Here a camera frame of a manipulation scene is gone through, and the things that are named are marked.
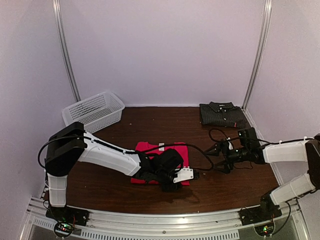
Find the black pinstriped shirt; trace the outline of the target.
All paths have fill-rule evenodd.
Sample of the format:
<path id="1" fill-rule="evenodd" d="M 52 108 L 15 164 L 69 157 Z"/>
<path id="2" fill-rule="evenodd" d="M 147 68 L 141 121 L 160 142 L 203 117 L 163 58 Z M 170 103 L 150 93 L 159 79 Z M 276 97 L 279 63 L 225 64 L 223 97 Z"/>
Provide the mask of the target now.
<path id="1" fill-rule="evenodd" d="M 203 125 L 243 129 L 249 124 L 242 109 L 232 102 L 201 103 L 199 110 Z"/>

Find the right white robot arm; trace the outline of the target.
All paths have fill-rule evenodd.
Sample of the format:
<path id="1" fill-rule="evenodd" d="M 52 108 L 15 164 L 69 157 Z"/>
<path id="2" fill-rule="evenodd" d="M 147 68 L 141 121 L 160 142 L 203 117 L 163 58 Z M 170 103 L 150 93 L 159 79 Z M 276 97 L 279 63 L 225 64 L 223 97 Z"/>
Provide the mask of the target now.
<path id="1" fill-rule="evenodd" d="M 229 173 L 236 163 L 252 162 L 257 165 L 304 163 L 307 169 L 287 183 L 261 197 L 261 206 L 256 210 L 259 220 L 268 220 L 279 206 L 292 199 L 320 189 L 320 136 L 303 137 L 287 141 L 270 142 L 239 133 L 240 147 L 232 146 L 232 139 L 217 140 L 205 151 L 207 156 L 223 156 L 223 161 L 214 165 L 216 170 Z"/>

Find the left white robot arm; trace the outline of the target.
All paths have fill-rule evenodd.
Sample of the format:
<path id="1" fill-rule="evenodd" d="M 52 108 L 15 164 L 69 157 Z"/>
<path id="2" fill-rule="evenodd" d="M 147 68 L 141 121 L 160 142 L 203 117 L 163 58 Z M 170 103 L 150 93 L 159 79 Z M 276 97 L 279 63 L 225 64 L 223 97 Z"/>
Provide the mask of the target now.
<path id="1" fill-rule="evenodd" d="M 52 135 L 44 145 L 47 149 L 44 169 L 48 180 L 49 204 L 61 222 L 72 218 L 67 204 L 67 178 L 77 162 L 86 162 L 123 173 L 145 182 L 156 181 L 163 191 L 182 187 L 175 182 L 182 170 L 183 159 L 174 149 L 160 155 L 129 150 L 107 143 L 86 132 L 84 125 L 74 122 Z"/>

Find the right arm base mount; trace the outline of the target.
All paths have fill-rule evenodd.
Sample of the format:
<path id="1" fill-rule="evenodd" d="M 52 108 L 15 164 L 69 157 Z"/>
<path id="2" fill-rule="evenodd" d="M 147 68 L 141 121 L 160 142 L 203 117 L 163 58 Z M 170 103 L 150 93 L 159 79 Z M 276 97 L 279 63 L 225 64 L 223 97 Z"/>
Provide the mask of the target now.
<path id="1" fill-rule="evenodd" d="M 285 202 L 288 207 L 288 214 L 281 226 L 276 226 L 275 218 L 282 216 L 281 207 L 274 205 L 271 200 L 263 199 L 259 206 L 242 207 L 239 211 L 239 218 L 243 226 L 254 225 L 256 234 L 260 237 L 272 238 L 278 234 L 287 224 L 292 213 L 292 207 L 288 201 Z"/>

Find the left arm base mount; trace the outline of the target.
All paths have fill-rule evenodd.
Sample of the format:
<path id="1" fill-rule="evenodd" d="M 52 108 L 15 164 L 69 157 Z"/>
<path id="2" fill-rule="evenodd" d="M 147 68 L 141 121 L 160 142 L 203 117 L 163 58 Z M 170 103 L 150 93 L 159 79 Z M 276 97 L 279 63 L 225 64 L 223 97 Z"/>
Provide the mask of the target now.
<path id="1" fill-rule="evenodd" d="M 76 225 L 87 225 L 90 214 L 88 210 L 70 206 L 54 207 L 48 199 L 42 205 L 46 209 L 45 216 L 55 221 L 53 232 L 58 238 L 68 238 L 75 231 Z"/>

